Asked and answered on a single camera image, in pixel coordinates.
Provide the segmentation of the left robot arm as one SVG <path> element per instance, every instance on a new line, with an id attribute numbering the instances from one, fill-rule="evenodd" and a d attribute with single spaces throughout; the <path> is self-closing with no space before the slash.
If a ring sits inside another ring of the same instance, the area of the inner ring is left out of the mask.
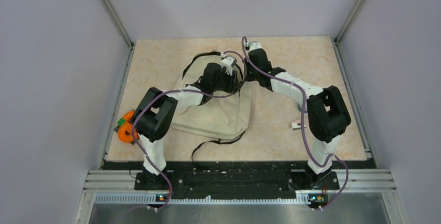
<path id="1" fill-rule="evenodd" d="M 131 134 L 144 154 L 143 171 L 148 173 L 147 183 L 154 189 L 166 185 L 166 161 L 163 138 L 167 134 L 177 110 L 201 106 L 216 98 L 217 91 L 225 96 L 240 90 L 239 75 L 233 65 L 210 62 L 195 82 L 168 91 L 151 87 L 132 116 Z"/>

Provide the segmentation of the blue lidded jar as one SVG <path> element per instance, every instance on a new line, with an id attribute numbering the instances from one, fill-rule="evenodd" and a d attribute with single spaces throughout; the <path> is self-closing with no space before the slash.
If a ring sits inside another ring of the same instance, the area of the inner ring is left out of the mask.
<path id="1" fill-rule="evenodd" d="M 305 107 L 303 107 L 302 103 L 298 103 L 297 104 L 297 109 L 298 109 L 299 112 L 304 112 L 305 114 L 308 113 L 307 105 L 305 105 Z"/>

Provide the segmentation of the beige canvas backpack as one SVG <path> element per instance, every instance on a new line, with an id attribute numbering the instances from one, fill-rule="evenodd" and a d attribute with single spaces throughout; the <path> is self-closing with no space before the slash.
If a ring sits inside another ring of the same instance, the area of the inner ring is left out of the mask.
<path id="1" fill-rule="evenodd" d="M 195 55 L 178 77 L 174 87 L 179 89 L 195 82 L 210 62 L 221 64 L 220 53 L 214 50 Z M 252 89 L 250 84 L 243 80 L 243 71 L 237 63 L 234 70 L 241 72 L 238 76 L 240 90 L 237 93 L 226 97 L 225 92 L 217 91 L 217 97 L 204 105 L 178 110 L 173 117 L 172 128 L 213 138 L 220 144 L 238 141 L 249 127 Z"/>

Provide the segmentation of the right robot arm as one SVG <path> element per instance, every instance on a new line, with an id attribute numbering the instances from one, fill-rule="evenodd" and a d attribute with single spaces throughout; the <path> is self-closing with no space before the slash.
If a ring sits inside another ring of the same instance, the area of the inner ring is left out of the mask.
<path id="1" fill-rule="evenodd" d="M 299 127 L 311 170 L 305 174 L 305 182 L 312 189 L 320 188 L 326 182 L 324 172 L 332 166 L 336 146 L 352 121 L 340 89 L 333 85 L 314 86 L 285 69 L 272 67 L 261 46 L 245 47 L 243 52 L 249 81 L 257 81 L 260 86 L 300 104 Z"/>

